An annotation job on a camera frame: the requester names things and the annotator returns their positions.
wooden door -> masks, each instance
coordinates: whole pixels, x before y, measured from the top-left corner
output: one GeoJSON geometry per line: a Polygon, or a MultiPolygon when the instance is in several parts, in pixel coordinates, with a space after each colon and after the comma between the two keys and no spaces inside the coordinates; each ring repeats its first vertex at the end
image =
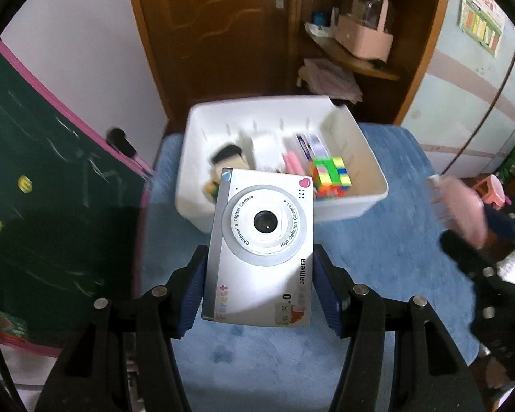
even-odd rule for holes
{"type": "Polygon", "coordinates": [[[284,9],[276,0],[132,4],[173,129],[200,102],[285,92],[286,0],[284,9]]]}

colorful puzzle cube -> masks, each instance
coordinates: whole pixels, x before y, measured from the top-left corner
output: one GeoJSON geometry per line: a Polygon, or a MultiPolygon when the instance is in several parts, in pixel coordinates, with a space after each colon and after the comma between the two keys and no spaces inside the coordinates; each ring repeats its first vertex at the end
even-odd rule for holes
{"type": "Polygon", "coordinates": [[[314,159],[311,174],[317,198],[343,196],[351,187],[347,169],[340,157],[314,159]]]}

camera lens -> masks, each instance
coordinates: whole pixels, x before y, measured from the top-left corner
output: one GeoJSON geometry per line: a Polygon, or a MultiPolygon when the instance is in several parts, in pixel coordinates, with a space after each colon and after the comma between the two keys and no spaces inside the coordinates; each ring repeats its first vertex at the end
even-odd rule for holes
{"type": "Polygon", "coordinates": [[[268,210],[262,210],[254,217],[254,226],[262,234],[273,232],[277,225],[277,216],[268,210]]]}

camera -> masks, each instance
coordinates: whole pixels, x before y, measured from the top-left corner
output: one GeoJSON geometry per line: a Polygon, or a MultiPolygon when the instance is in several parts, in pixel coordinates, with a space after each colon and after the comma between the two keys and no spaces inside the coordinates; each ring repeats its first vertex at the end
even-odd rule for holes
{"type": "Polygon", "coordinates": [[[268,327],[308,325],[312,254],[311,178],[223,169],[202,318],[268,327]]]}

chalkboard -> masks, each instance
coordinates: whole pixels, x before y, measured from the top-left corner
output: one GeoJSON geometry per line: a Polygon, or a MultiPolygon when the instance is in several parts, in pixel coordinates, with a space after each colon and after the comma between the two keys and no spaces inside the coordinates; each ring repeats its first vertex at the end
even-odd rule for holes
{"type": "Polygon", "coordinates": [[[14,334],[60,347],[96,298],[130,298],[145,184],[0,53],[0,320],[14,334]]]}

